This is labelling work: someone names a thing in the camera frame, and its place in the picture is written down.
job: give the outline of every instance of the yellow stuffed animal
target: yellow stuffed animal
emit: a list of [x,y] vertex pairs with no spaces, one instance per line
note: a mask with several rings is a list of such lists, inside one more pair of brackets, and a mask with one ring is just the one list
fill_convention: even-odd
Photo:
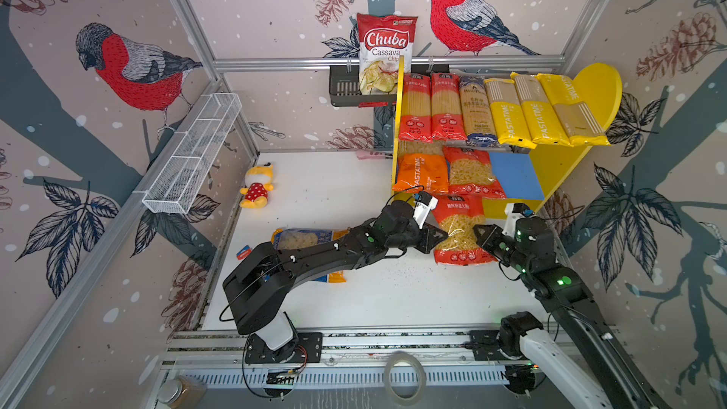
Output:
[[246,188],[240,192],[245,195],[240,203],[242,208],[263,208],[268,204],[268,192],[273,190],[273,165],[255,166],[245,173]]

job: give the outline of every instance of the white wire mesh basket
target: white wire mesh basket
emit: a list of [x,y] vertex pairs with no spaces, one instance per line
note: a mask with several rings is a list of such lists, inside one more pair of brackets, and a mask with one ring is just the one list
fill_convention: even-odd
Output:
[[186,214],[225,142],[242,105],[236,94],[207,98],[177,149],[142,201],[155,214]]

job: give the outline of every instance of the bird wing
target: bird wing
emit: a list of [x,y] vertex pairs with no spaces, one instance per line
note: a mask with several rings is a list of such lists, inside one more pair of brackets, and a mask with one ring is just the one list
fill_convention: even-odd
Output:
[[129,53],[129,62],[122,70],[123,77],[134,83],[151,84],[163,79],[167,61],[157,45],[137,43],[122,37]]
[[482,34],[482,29],[497,17],[495,7],[484,0],[465,0],[447,7],[446,13],[458,27],[477,34]]

